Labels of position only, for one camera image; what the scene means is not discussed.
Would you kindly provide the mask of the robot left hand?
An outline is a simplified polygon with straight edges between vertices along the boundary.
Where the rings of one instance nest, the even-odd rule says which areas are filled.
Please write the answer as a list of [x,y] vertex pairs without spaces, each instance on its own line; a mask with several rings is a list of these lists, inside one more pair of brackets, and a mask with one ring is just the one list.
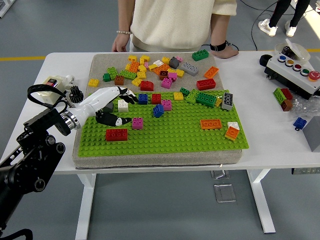
[[70,108],[69,111],[75,116],[76,123],[83,127],[89,117],[95,117],[100,124],[117,127],[129,123],[130,117],[121,118],[112,113],[101,113],[107,104],[120,97],[127,103],[135,104],[139,100],[128,88],[121,86],[104,87],[84,99],[78,107]]

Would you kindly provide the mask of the person's left hand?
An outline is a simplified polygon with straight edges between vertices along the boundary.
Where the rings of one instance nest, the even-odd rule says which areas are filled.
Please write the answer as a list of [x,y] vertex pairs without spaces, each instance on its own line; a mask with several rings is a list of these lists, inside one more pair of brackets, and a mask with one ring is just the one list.
[[233,49],[231,46],[226,46],[224,50],[221,50],[221,51],[212,50],[211,53],[219,59],[229,59],[237,56],[239,54],[239,51],[236,49]]

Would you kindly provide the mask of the person's right hand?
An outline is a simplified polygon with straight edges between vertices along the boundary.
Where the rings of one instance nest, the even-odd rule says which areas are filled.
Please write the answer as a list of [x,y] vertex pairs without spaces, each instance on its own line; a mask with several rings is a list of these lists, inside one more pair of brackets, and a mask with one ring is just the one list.
[[130,40],[130,35],[129,34],[124,34],[124,33],[118,33],[113,44],[111,51],[112,52],[127,52],[127,44]]

